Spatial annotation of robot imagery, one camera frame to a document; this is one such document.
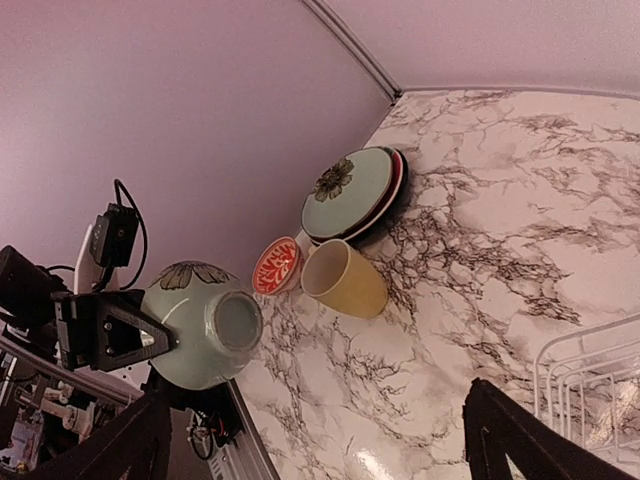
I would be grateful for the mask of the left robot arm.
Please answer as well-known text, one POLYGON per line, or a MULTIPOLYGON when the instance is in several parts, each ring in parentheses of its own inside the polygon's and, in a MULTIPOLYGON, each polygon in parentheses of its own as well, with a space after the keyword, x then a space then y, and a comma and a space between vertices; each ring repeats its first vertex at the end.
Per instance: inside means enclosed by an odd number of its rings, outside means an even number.
POLYGON ((20 340, 1 335, 6 352, 89 395, 127 404, 132 394, 90 372, 152 360, 177 347, 177 337, 142 309, 140 289, 73 294, 61 278, 14 247, 1 250, 1 318, 25 329, 20 340))

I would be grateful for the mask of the white red patterned bowl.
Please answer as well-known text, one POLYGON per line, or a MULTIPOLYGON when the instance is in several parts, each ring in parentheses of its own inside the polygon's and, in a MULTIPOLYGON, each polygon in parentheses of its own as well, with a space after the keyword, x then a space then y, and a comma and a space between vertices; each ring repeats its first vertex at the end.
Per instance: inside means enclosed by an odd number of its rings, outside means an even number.
POLYGON ((295 289, 304 266, 303 252, 292 237, 273 241, 261 254, 252 274, 252 286, 261 295, 278 295, 295 289))

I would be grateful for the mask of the yellow mug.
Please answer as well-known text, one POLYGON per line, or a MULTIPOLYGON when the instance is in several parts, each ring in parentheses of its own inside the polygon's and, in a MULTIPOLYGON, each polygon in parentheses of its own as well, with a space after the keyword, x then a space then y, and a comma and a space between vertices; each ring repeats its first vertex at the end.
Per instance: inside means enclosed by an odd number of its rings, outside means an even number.
POLYGON ((312 246, 301 273, 304 293, 337 312, 361 319, 381 314, 388 290, 373 264, 348 243, 312 246))

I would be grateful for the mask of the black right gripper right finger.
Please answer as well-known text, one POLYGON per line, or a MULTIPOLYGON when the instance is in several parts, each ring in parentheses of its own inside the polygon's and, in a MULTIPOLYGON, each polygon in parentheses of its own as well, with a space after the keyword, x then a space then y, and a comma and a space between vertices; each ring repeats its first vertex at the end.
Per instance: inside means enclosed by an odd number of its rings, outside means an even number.
POLYGON ((490 381, 476 378, 463 405, 465 459, 473 480, 629 479, 631 476, 555 433, 490 381))

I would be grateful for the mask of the red teal floral plate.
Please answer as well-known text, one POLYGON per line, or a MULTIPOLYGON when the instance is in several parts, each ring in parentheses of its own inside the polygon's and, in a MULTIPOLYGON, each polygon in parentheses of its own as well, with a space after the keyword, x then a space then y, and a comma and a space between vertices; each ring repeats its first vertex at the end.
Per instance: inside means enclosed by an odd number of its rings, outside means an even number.
POLYGON ((403 155, 395 148, 383 147, 383 150, 390 155, 393 161, 393 175, 391 184, 388 187, 382 200, 374 208, 374 211, 370 213, 365 220, 361 221, 358 225, 353 227, 343 236, 343 239, 345 241, 351 241, 370 230, 383 217, 383 215, 390 210, 393 202, 400 192, 407 170, 406 161, 403 155))

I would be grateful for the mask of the pale green bowl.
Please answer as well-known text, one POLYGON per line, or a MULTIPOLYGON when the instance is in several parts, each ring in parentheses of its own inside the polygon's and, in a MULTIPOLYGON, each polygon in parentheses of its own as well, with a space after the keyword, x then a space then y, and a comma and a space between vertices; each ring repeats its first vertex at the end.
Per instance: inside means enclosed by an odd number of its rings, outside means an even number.
POLYGON ((234 378, 263 333, 263 315, 249 290, 226 270, 200 261, 165 267, 146 289, 141 310, 176 341, 151 360, 152 367, 186 390, 207 390, 234 378))

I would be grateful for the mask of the black rimmed beige plate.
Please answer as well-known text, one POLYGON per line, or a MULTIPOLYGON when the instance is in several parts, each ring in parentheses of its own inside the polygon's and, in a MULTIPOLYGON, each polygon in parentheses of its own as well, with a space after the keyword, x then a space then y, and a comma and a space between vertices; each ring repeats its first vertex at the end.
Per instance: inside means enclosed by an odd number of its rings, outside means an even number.
POLYGON ((347 242, 350 244, 361 244, 369 238, 377 235, 397 214, 402 202, 404 201, 405 195, 408 193, 410 183, 409 163, 401 151, 395 148, 392 148, 391 151, 394 154, 394 157, 400 160, 400 165, 402 166, 402 175, 398 183, 397 191, 392 195, 389 206, 386 207, 369 226, 347 239, 347 242))

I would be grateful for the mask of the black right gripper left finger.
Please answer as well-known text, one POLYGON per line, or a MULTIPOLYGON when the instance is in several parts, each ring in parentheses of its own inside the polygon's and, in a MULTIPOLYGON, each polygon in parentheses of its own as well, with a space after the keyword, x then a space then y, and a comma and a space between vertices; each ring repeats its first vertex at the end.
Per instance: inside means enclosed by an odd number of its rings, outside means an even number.
POLYGON ((145 393, 87 440, 29 474, 31 479, 165 479, 170 407, 145 393))

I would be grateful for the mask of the pale green flower plate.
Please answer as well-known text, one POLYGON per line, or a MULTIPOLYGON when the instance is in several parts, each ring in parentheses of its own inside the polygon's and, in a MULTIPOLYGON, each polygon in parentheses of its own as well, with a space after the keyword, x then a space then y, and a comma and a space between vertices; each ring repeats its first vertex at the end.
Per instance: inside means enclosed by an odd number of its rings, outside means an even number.
POLYGON ((365 148, 339 159, 315 182, 301 211, 310 236, 329 239, 364 220, 390 187, 392 155, 380 147, 365 148))

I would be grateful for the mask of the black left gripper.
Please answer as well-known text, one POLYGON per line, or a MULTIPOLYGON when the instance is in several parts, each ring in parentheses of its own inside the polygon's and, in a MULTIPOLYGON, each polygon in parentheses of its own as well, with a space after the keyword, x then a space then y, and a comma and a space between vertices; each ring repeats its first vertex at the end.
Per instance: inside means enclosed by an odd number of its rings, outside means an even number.
MULTIPOLYGON (((140 289, 52 293, 62 366, 69 371, 83 367, 112 371, 173 350, 177 346, 175 335, 142 310, 144 295, 140 289)), ((144 392, 180 411, 196 406, 200 396, 198 391, 171 383, 154 367, 150 368, 144 392)))

